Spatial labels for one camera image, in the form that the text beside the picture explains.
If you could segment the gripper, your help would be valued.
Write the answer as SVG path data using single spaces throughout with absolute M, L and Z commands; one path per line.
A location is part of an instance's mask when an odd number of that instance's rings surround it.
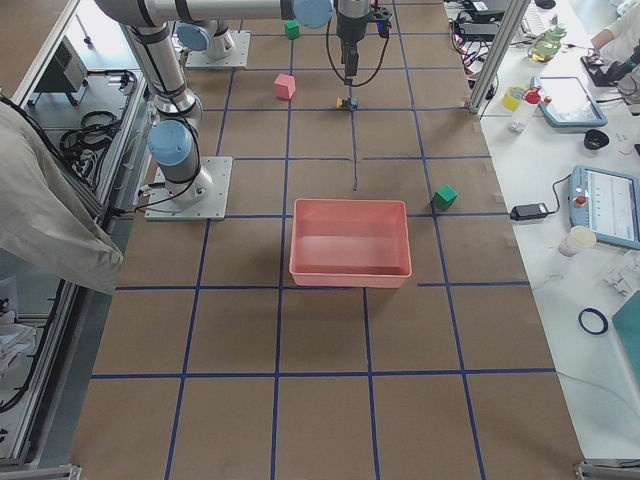
M 336 33 L 341 42 L 341 63 L 344 66 L 345 75 L 358 73 L 358 43 L 364 39 L 369 24 L 374 24 L 379 37 L 385 39 L 374 75 L 378 73 L 389 43 L 391 18 L 392 14 L 388 9 L 370 9 L 367 13 L 357 14 L 355 17 L 342 12 L 337 13 Z M 353 85 L 354 82 L 354 77 L 345 77 L 345 85 Z

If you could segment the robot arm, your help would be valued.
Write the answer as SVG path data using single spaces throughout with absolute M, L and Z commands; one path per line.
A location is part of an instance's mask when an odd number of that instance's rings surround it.
M 179 22 L 176 34 L 181 45 L 187 50 L 201 52 L 211 60 L 229 57 L 235 47 L 226 20 Z
M 297 20 L 308 28 L 337 21 L 345 84 L 357 73 L 357 45 L 370 24 L 388 38 L 391 14 L 374 1 L 100 1 L 118 22 L 153 94 L 159 120 L 147 145 L 164 184 L 144 206 L 156 221 L 222 220 L 231 180 L 229 157 L 205 157 L 197 128 L 202 104 L 188 87 L 171 40 L 170 24 L 217 26 L 223 20 Z

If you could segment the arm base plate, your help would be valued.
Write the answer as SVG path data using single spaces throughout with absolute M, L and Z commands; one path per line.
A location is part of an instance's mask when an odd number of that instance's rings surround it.
M 185 44 L 188 51 L 185 67 L 198 70 L 245 69 L 250 41 L 251 33 L 246 30 L 227 30 L 215 37 L 199 33 Z
M 144 213 L 147 221 L 225 219 L 233 158 L 217 156 L 200 160 L 201 170 L 192 184 L 167 182 L 161 168 L 156 168 L 154 181 L 164 186 L 151 191 Z

